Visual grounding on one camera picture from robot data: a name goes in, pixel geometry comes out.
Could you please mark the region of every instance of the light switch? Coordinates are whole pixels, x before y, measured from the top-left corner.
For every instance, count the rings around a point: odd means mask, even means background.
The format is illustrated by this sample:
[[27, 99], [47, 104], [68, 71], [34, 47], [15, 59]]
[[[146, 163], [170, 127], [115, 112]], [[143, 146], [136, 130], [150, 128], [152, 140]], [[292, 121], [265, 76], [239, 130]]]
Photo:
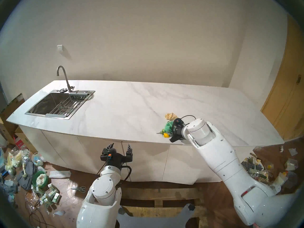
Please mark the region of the light switch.
[[63, 45], [58, 45], [57, 50], [61, 53], [63, 52]]

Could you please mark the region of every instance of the green bowl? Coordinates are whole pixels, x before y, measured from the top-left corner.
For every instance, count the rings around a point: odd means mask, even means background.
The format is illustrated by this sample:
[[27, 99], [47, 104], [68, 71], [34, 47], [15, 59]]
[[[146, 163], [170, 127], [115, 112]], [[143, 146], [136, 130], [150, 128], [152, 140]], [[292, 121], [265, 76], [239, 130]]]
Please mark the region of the green bowl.
[[[41, 174], [45, 174], [45, 173], [43, 171], [38, 171], [33, 175], [33, 177], [32, 177], [33, 186], [35, 186], [35, 187], [37, 186], [36, 181], [37, 181], [38, 176], [40, 176]], [[39, 186], [39, 188], [45, 187], [47, 185], [48, 180], [49, 180], [49, 177], [47, 176], [47, 178], [45, 179], [45, 182], [41, 186]]]

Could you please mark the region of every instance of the scissors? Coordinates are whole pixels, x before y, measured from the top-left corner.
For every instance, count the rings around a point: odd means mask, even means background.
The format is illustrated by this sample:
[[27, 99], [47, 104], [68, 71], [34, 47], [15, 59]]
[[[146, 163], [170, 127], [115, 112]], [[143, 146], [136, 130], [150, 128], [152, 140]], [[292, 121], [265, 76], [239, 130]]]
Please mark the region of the scissors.
[[70, 189], [72, 189], [72, 190], [78, 190], [81, 193], [85, 193], [85, 186], [82, 186], [82, 187], [71, 187]]

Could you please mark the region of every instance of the wooden pallet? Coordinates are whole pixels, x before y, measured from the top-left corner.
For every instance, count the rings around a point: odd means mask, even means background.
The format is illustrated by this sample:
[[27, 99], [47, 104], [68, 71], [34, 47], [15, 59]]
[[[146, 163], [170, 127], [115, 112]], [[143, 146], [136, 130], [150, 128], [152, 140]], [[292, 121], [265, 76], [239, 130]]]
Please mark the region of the wooden pallet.
[[203, 194], [198, 188], [180, 189], [139, 189], [122, 187], [122, 199], [154, 200], [153, 207], [123, 206], [131, 216], [139, 217], [173, 217], [179, 214], [182, 207], [163, 207], [164, 200], [194, 199], [195, 211], [192, 217], [197, 217], [199, 228], [208, 227], [207, 209], [203, 206]]

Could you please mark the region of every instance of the green cloth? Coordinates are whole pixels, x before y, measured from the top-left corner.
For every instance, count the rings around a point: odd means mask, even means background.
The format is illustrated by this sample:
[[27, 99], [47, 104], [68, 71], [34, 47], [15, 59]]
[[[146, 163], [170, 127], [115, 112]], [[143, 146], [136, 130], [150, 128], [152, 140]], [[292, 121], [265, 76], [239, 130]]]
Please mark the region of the green cloth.
[[173, 121], [167, 122], [165, 125], [165, 132], [171, 133], [172, 132], [172, 125], [173, 125]]

